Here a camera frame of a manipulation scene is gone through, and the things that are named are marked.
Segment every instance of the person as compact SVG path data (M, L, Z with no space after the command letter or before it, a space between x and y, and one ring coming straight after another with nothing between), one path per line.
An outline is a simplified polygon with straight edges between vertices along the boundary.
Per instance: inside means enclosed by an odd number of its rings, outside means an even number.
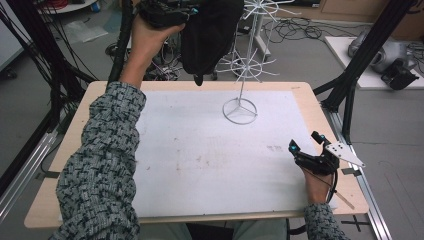
M60 174L56 194L63 224L50 239L163 239L152 236L161 232L174 233L175 239L191 238L185 224L165 225L167 231L163 231L163 225L147 224L141 226L140 233L131 206L136 191L135 150L139 143L135 124L146 103L146 96L140 90L142 78L166 37L183 28L181 25L154 29L140 17L135 18L132 51L120 81L110 83L106 92L90 105L82 145ZM331 176L314 176L303 171L310 203L305 208L309 239L347 239L326 204ZM234 239L255 239L252 237L255 234L267 236L260 239L279 239L282 230L278 225L264 226L283 222L282 219L240 222Z

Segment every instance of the white board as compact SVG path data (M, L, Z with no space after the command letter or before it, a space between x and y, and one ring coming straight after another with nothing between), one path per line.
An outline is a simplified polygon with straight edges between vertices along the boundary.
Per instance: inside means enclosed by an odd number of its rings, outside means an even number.
M336 55L344 68L349 65L351 60L347 54L347 49L350 43L355 39L355 37L325 37L325 42L328 47L333 54ZM424 89L424 78L415 70L411 70L411 73L415 74L419 79L412 82L405 89ZM359 78L358 87L364 90L391 90L391 88L381 80L381 74L376 73L371 67L365 69L364 73Z
M291 92L249 91L257 119L229 122L234 91L148 91L137 129L133 201L139 217L301 210L304 177L288 151L316 151Z

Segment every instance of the patterned sleeve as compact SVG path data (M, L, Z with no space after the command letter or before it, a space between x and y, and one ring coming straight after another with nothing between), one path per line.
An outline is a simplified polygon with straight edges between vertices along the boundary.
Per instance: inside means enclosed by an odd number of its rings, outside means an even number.
M136 239L135 124L145 95L115 82L90 106L82 146L60 174L56 194L63 225L51 239Z
M328 204L311 204L305 208L308 239L349 239L340 230Z

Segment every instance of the wooden board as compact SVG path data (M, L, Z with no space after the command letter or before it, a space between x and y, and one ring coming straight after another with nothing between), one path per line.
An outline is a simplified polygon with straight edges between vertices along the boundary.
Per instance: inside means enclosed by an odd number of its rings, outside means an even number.
M196 86L193 81L175 81L175 82L143 82L141 89L143 91L234 91L240 89L241 84L233 82L213 82L206 81L202 87ZM49 168L49 171L62 171L66 161L80 146L81 133L89 116L89 105L99 96L101 96L106 88L106 82L93 82L87 89L83 100L71 122L71 125L63 139L61 146ZM325 134L327 138L336 141L332 130L320 108L319 102L315 98L311 87L304 82L269 82L257 83L248 82L244 86L246 92L252 91L289 91L293 94L296 104L298 104L300 113L305 120L308 133L318 131ZM321 147L314 144L316 151L321 151ZM346 162L340 162L340 168L347 168ZM37 196L31 205L30 210L25 218L25 226L28 228L56 228L61 225L58 219L60 214L59 203L56 198L55 188L57 179L44 179L43 184L38 191ZM334 214L364 214L368 211L367 202L359 188L358 182L353 175L343 175L340 171L338 192L343 195L347 201L354 207L346 204L346 202L337 199L337 209ZM251 214L220 214L220 215L201 215L201 216L176 216L176 217L141 217L142 223L158 223L158 222L193 222L193 221L222 221L233 219L264 219L264 218L281 218L281 217L301 217L303 211L286 211L286 212L268 212L268 213L251 213Z

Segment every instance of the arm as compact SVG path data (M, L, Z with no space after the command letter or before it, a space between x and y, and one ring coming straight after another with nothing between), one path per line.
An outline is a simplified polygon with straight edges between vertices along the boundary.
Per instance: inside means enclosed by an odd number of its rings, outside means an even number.
M318 176L302 169L305 175L309 206L305 208L308 239L349 239L340 230L330 206L326 203L332 176Z
M121 80L91 104L82 146L60 175L56 193L63 224L51 239L137 238L138 219L131 206L139 143L135 124L146 101L139 88L165 38L182 28L155 30L135 18L133 49Z

